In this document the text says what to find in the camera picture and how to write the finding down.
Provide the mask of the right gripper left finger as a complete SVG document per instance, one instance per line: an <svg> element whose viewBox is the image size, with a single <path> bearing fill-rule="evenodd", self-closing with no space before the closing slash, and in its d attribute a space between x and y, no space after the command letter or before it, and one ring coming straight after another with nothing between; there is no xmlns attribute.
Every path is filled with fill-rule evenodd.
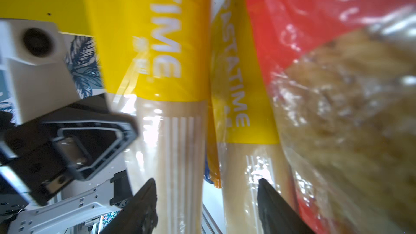
<svg viewBox="0 0 416 234"><path fill-rule="evenodd" d="M158 224L156 181L151 178L102 231L103 234L151 234Z"/></svg>

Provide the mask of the yellow spaghetti pack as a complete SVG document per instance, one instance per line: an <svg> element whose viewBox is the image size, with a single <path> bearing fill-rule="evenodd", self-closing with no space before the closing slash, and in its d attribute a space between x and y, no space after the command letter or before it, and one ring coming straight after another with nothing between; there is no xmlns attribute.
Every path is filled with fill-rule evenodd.
<svg viewBox="0 0 416 234"><path fill-rule="evenodd" d="M212 21L211 36L211 99L226 231L261 234L260 179L290 206L295 199L245 0L224 1Z"/></svg>
<svg viewBox="0 0 416 234"><path fill-rule="evenodd" d="M131 115L132 191L157 188L156 234L201 233L211 0L84 0L110 107Z"/></svg>

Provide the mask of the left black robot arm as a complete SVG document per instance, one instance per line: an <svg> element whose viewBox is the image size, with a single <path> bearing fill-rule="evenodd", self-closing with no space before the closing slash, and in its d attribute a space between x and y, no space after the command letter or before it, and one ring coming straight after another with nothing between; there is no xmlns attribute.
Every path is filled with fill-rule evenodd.
<svg viewBox="0 0 416 234"><path fill-rule="evenodd" d="M121 154L138 136L105 94L21 125L1 113L1 221L10 234L62 234L132 197Z"/></svg>

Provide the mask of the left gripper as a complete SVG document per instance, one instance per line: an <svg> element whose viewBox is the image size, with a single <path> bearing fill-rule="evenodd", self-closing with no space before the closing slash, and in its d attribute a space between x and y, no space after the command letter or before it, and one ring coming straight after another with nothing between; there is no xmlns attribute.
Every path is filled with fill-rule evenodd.
<svg viewBox="0 0 416 234"><path fill-rule="evenodd" d="M107 113L106 98L90 96L17 126L1 113L2 188L45 206L74 178L91 180L139 136L128 118L44 120L70 108Z"/></svg>

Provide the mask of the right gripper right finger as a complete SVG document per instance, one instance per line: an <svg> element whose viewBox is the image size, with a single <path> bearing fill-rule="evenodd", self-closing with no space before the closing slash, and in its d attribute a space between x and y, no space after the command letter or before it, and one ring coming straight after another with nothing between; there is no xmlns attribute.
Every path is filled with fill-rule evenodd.
<svg viewBox="0 0 416 234"><path fill-rule="evenodd" d="M264 178L258 181L259 218L265 234L314 234L273 186Z"/></svg>

